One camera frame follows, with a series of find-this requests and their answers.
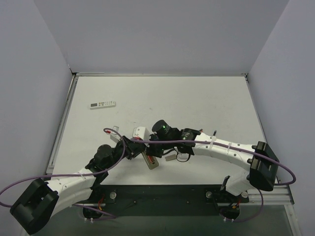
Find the remote control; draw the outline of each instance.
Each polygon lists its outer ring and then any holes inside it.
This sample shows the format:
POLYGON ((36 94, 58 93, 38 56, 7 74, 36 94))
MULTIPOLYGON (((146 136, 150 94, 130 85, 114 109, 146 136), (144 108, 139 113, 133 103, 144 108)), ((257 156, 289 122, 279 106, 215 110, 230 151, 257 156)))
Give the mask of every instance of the remote control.
POLYGON ((100 108, 109 108, 109 107, 116 107, 115 101, 107 101, 107 102, 97 102, 90 104, 90 109, 100 109, 100 108))

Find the gray wall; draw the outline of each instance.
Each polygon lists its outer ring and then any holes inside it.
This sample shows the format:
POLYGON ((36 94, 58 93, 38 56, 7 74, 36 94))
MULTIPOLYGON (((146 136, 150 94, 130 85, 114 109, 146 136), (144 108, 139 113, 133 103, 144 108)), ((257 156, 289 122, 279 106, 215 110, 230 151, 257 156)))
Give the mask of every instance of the gray wall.
POLYGON ((288 0, 34 0, 74 72, 240 75, 288 0))
MULTIPOLYGON (((266 138, 297 175, 291 186, 304 235, 314 235, 315 1, 291 0, 250 71, 266 138)), ((282 180, 290 176, 281 172, 282 180)))
MULTIPOLYGON (((0 1, 0 189, 43 174, 62 115, 71 73, 32 0, 0 1)), ((14 203, 27 184, 1 201, 14 203)), ((19 235, 0 207, 0 235, 19 235)))

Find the purple cable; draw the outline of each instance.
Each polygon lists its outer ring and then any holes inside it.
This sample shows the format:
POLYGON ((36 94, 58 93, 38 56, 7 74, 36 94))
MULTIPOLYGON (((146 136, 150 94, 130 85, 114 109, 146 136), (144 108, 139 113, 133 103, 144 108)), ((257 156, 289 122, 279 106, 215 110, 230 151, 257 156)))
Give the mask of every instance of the purple cable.
POLYGON ((102 210, 99 210, 99 209, 95 209, 93 207, 90 207, 90 206, 84 206, 84 205, 80 205, 80 204, 73 204, 73 206, 75 207, 82 207, 82 208, 85 208, 85 209, 89 209, 89 210, 93 210, 93 211, 96 211, 98 213, 102 213, 104 215, 107 215, 109 216, 110 218, 108 217, 102 217, 102 218, 99 218, 99 219, 93 219, 93 220, 108 220, 108 219, 116 219, 116 216, 110 214, 110 213, 107 213, 105 211, 102 211, 102 210))
MULTIPOLYGON (((123 137, 120 135, 120 133, 118 133, 116 130, 113 130, 113 129, 110 129, 110 128, 105 128, 105 130, 110 130, 114 133, 116 133, 120 138, 121 140, 123 141, 123 153, 122 153, 122 156, 119 158, 119 160, 114 164, 112 165, 110 168, 106 169, 106 170, 103 170, 103 171, 99 171, 99 172, 95 172, 95 173, 90 173, 90 174, 82 174, 82 175, 79 175, 79 174, 59 174, 59 175, 42 175, 42 176, 34 176, 34 177, 29 177, 29 178, 24 178, 22 180, 19 180, 19 181, 16 181, 10 185, 8 185, 7 187, 5 187, 3 190, 0 191, 0 196, 2 193, 4 193, 6 190, 8 190, 9 188, 19 184, 19 183, 23 183, 25 181, 28 181, 28 180, 32 180, 32 179, 37 179, 37 178, 51 178, 51 177, 82 177, 82 176, 94 176, 94 175, 98 175, 98 174, 102 174, 102 173, 105 173, 109 170, 111 170, 112 168, 114 168, 115 166, 118 165, 118 163, 123 159, 124 157, 124 154, 125 154, 125 151, 126 151, 126 144, 125 144, 125 141, 123 139, 123 137)), ((5 203, 2 203, 0 202, 0 206, 3 206, 3 207, 9 207, 11 208, 12 205, 8 205, 8 204, 5 204, 5 203)))
MULTIPOLYGON (((135 143, 141 143, 141 144, 177 144, 177 143, 193 143, 193 144, 211 144, 211 142, 207 142, 207 141, 194 141, 194 140, 172 140, 172 141, 144 141, 144 140, 138 140, 138 139, 130 139, 131 141, 135 142, 135 143)), ((217 143, 217 142, 213 142, 213 145, 217 145, 217 146, 221 146, 221 147, 225 147, 228 148, 228 145, 225 144, 221 144, 221 143, 217 143)), ((242 152, 246 152, 255 156, 258 156, 260 158, 263 158, 267 161, 270 161, 271 163, 280 166, 281 168, 285 169, 286 171, 288 171, 291 175, 293 180, 289 181, 289 182, 285 182, 285 183, 275 183, 275 186, 282 186, 282 185, 289 185, 289 184, 293 184, 296 182, 296 176, 293 173, 292 170, 290 170, 288 167, 286 167, 284 164, 281 164, 278 161, 275 161, 271 158, 269 158, 268 156, 264 156, 262 154, 253 152, 253 151, 248 151, 242 148, 238 148, 238 147, 231 147, 230 149, 236 150, 236 151, 242 151, 242 152)))
MULTIPOLYGON (((256 212, 254 215, 248 217, 248 218, 240 219, 240 220, 236 219, 236 220, 233 220, 233 222, 235 222, 235 223, 241 223, 241 222, 249 221, 249 220, 251 220, 251 219, 254 219, 254 218, 255 218, 256 216, 258 216, 259 214, 261 214, 262 209, 263 209, 263 207, 264 207, 264 198, 263 198, 263 196, 262 196, 261 191, 260 191, 259 189, 257 189, 257 190, 258 190, 258 192, 259 192, 259 194, 260 194, 260 197, 261 197, 261 205, 260 205, 259 211, 256 212)), ((220 215, 223 216, 223 217, 224 217, 225 219, 227 219, 228 221, 232 221, 232 219, 226 218, 224 215, 221 214, 223 209, 224 209, 224 208, 222 208, 222 209, 220 210, 220 215)))

